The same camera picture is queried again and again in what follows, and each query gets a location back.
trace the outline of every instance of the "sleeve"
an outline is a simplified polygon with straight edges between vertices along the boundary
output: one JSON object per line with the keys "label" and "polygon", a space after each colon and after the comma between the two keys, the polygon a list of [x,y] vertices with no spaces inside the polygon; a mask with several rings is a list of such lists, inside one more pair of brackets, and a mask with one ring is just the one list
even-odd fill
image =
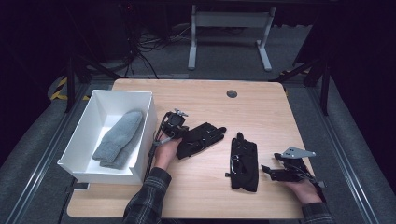
{"label": "sleeve", "polygon": [[142,189],[127,204],[122,223],[161,223],[163,198],[171,180],[165,170],[153,167]]}
{"label": "sleeve", "polygon": [[303,206],[305,224],[336,223],[326,203],[309,203]]}

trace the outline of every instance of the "wooden table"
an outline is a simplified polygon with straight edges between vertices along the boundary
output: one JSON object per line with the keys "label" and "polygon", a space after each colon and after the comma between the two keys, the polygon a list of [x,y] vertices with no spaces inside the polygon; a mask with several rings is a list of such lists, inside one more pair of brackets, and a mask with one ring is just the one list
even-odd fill
{"label": "wooden table", "polygon": [[[173,177],[163,202],[163,217],[180,218],[300,218],[301,205],[293,193],[259,171],[256,193],[231,189],[231,141],[238,132],[258,146],[258,161],[283,169],[274,159],[288,147],[304,148],[283,87],[273,82],[119,79],[115,91],[152,91],[159,122],[178,108],[189,116],[191,129],[209,122],[226,127],[224,139],[193,155],[175,161]],[[233,90],[237,97],[226,92]],[[308,159],[304,159],[312,171]],[[122,217],[125,205],[140,186],[91,184],[76,190],[67,213],[71,217]]]}

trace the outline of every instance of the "metal stand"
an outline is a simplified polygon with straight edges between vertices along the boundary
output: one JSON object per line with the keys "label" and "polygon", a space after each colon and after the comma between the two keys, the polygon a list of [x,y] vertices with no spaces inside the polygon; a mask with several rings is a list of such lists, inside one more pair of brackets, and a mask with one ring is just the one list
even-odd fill
{"label": "metal stand", "polygon": [[265,43],[271,29],[271,25],[275,16],[276,8],[272,7],[269,12],[208,12],[196,11],[196,6],[192,6],[191,12],[191,46],[189,57],[189,70],[195,69],[196,52],[197,52],[197,27],[250,27],[263,28],[261,40],[257,40],[257,48],[262,57],[264,70],[269,72],[272,70],[267,52],[265,51]]}

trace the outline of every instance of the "metal bracket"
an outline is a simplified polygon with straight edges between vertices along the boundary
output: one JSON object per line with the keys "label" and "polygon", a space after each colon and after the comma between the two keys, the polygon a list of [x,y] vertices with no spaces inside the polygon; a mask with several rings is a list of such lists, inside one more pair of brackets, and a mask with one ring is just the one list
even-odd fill
{"label": "metal bracket", "polygon": [[64,192],[66,193],[71,193],[75,190],[84,190],[84,189],[89,189],[90,188],[90,183],[75,183],[73,186],[68,186]]}
{"label": "metal bracket", "polygon": [[314,157],[316,155],[315,152],[306,151],[297,147],[289,147],[284,153],[280,154],[280,157],[286,159],[300,159],[304,157]]}
{"label": "metal bracket", "polygon": [[177,108],[175,108],[175,113],[176,113],[177,115],[179,115],[179,116],[186,116],[186,117],[189,116],[188,114],[184,113],[183,111],[181,111],[181,110],[179,110],[179,109],[177,109]]}

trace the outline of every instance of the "hand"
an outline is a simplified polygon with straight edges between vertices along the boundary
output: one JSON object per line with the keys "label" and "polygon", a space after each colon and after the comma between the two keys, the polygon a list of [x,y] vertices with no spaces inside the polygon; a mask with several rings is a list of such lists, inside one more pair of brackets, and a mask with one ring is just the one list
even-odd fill
{"label": "hand", "polygon": [[[161,140],[167,138],[166,134],[160,133]],[[155,150],[155,162],[154,166],[159,167],[166,171],[168,169],[169,164],[175,158],[177,152],[177,146],[181,142],[181,138],[172,139],[169,142],[160,145]]]}
{"label": "hand", "polygon": [[318,196],[317,189],[309,180],[304,179],[300,182],[283,183],[295,193],[302,204],[322,203],[322,200]]}

